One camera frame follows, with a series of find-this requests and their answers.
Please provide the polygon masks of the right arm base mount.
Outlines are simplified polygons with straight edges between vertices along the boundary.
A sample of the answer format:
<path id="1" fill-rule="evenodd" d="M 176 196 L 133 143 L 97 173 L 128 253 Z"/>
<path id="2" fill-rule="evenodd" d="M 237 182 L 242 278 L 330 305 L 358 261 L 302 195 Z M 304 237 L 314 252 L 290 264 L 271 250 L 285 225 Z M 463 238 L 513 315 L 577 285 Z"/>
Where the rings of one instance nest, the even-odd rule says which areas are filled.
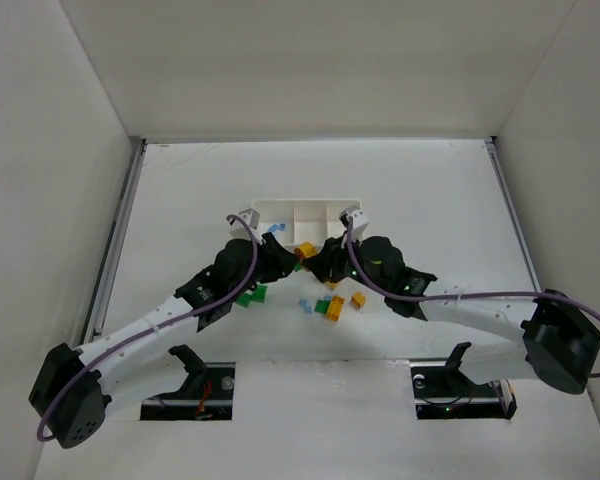
<path id="1" fill-rule="evenodd" d="M 511 420 L 514 417 L 517 400 L 508 381 L 475 384 L 460 372 L 461 360 L 470 346 L 470 342 L 456 345 L 444 361 L 410 364 L 418 420 Z"/>

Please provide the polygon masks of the yellow rounded lego brick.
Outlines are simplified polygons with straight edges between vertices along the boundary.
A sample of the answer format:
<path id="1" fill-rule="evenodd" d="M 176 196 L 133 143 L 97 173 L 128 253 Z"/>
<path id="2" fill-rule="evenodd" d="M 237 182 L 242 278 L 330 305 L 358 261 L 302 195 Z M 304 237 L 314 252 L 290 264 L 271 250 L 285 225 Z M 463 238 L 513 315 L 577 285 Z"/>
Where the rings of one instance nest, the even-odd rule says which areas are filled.
<path id="1" fill-rule="evenodd" d="M 295 254 L 301 261 L 311 258 L 317 253 L 316 247 L 311 242 L 304 242 L 295 248 Z"/>

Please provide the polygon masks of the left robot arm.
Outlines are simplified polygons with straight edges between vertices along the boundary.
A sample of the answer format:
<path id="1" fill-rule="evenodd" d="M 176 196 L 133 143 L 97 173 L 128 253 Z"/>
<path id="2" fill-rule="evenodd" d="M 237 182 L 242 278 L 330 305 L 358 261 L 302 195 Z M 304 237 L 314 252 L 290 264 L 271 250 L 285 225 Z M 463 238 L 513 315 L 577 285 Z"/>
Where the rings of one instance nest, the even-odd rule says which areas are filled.
<path id="1" fill-rule="evenodd" d="M 228 315 L 240 295 L 288 277 L 296 264 L 271 233 L 258 242 L 232 239 L 142 318 L 91 343 L 52 348 L 29 395 L 41 417 L 39 440 L 74 448 L 125 403 L 201 383 L 206 365 L 191 338 Z"/>

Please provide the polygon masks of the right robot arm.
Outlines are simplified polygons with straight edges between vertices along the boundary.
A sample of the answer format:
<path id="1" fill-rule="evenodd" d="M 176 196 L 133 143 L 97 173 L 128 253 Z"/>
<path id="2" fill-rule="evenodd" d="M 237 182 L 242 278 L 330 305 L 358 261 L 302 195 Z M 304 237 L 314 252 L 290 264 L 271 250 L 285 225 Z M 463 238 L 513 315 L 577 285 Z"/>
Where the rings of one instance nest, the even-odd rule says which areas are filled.
<path id="1" fill-rule="evenodd" d="M 381 295 L 395 314 L 444 322 L 496 336 L 491 344 L 457 344 L 446 368 L 481 385 L 494 380 L 537 379 L 555 390 L 579 395 L 600 351 L 600 316 L 564 293 L 477 292 L 446 285 L 434 274 L 408 266 L 386 237 L 352 242 L 329 238 L 303 260 L 319 281 L 357 281 Z"/>

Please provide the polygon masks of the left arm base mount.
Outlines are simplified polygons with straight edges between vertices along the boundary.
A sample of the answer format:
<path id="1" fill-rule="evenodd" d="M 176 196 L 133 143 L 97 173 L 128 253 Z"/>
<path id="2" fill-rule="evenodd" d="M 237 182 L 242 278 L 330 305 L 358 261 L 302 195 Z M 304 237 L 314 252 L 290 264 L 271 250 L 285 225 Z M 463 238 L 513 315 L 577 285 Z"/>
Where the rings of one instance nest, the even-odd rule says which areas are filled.
<path id="1" fill-rule="evenodd" d="M 189 346 L 174 346 L 169 354 L 187 373 L 178 389 L 144 400 L 141 421 L 230 421 L 233 416 L 235 363 L 205 363 Z"/>

